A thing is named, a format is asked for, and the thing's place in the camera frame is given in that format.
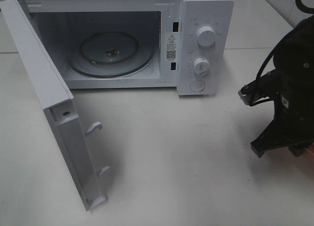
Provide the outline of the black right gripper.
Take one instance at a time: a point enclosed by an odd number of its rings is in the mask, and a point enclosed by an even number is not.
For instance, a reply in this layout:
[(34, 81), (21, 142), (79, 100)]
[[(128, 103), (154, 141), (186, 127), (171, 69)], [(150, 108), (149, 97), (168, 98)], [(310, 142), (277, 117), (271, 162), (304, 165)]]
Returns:
[(275, 93), (274, 118), (251, 142), (252, 151), (262, 157), (267, 151), (287, 147), (296, 157), (314, 142), (314, 88), (289, 86)]

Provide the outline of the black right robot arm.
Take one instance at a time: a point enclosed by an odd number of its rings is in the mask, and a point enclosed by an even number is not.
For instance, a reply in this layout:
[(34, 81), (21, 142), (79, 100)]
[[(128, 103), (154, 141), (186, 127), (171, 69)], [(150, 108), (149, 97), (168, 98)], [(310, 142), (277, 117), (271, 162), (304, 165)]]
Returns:
[(301, 21), (273, 51), (275, 69), (255, 80), (256, 94), (274, 102), (274, 118), (251, 149), (262, 157), (287, 147), (299, 157), (314, 141), (314, 19)]

